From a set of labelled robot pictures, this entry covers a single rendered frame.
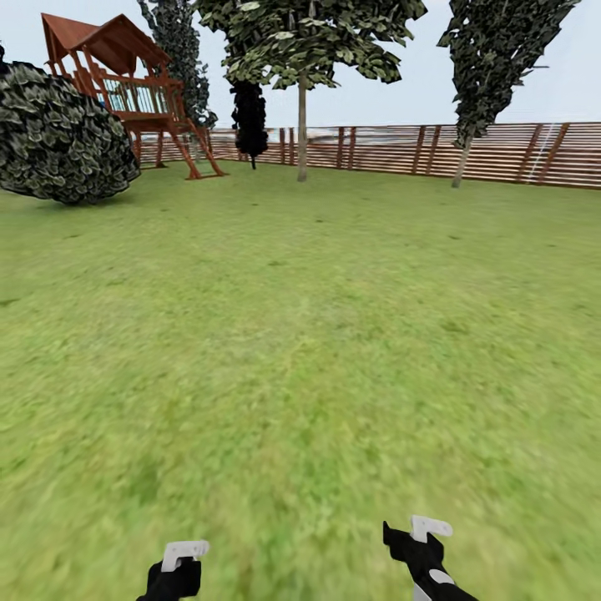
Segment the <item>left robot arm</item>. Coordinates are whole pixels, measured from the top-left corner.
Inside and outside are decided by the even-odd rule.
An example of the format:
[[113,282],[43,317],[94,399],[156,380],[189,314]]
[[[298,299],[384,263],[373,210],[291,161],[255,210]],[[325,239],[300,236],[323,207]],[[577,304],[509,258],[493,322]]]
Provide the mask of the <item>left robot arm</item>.
[[167,544],[164,560],[149,569],[146,594],[136,601],[179,601],[181,597],[195,597],[200,589],[201,562],[182,561],[208,553],[206,540],[178,541]]

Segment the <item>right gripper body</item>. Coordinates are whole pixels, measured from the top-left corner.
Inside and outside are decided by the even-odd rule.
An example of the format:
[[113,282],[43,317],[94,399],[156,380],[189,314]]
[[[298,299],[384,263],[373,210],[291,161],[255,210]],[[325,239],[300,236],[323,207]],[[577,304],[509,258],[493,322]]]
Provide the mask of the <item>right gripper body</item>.
[[418,554],[428,554],[437,563],[442,564],[442,544],[434,537],[423,543],[413,540],[409,532],[390,528],[389,533],[391,534],[391,544],[388,546],[392,559],[406,562],[410,568],[411,562]]

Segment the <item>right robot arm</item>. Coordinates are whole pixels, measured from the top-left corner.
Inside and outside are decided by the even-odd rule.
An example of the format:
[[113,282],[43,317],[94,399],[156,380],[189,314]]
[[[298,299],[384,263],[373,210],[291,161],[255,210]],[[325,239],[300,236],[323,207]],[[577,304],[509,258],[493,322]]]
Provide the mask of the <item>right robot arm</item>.
[[478,601],[460,589],[442,567],[442,544],[432,535],[452,536],[448,522],[413,515],[405,532],[383,522],[383,543],[392,559],[406,562],[413,578],[413,601]]

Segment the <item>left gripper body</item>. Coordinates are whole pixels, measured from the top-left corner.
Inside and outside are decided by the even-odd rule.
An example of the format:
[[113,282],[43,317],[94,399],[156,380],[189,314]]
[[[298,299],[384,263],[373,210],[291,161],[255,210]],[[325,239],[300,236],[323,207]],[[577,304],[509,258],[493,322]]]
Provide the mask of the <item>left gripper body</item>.
[[149,569],[146,592],[152,588],[166,588],[171,601],[179,601],[181,597],[195,597],[200,589],[201,562],[187,560],[173,572],[161,572],[163,562],[155,563]]

